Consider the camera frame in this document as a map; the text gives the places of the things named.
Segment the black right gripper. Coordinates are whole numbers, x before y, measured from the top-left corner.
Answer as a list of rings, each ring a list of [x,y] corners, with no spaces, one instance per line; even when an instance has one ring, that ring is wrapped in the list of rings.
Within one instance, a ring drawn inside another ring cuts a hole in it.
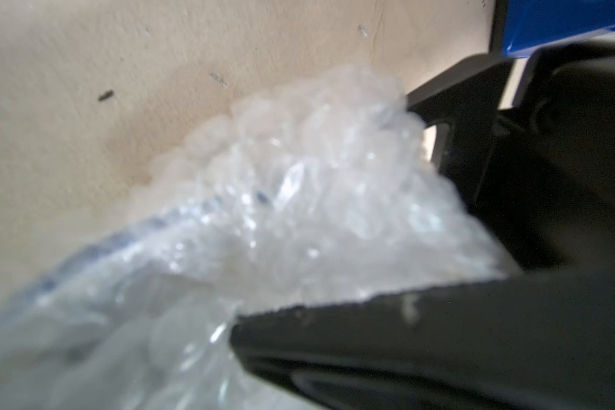
[[[521,268],[615,265],[615,43],[469,56],[408,95],[432,160]]]

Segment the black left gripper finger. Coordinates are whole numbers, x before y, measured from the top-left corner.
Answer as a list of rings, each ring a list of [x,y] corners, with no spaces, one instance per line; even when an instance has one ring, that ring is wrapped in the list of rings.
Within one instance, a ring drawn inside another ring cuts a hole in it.
[[[615,270],[242,318],[243,368],[330,409],[615,409]]]

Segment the clear bubble wrap sheet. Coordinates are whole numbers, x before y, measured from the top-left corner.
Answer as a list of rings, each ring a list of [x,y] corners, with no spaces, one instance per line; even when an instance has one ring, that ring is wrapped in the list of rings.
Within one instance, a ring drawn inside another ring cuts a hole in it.
[[[0,313],[0,409],[304,409],[237,363],[237,316],[505,278],[406,106],[398,79],[344,66],[157,157]]]

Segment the blue tape dispenser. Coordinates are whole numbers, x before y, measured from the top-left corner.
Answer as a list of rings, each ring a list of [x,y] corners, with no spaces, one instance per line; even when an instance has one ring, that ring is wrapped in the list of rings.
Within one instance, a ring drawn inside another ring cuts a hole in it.
[[[615,32],[615,0],[496,1],[490,51],[527,57],[552,44]]]

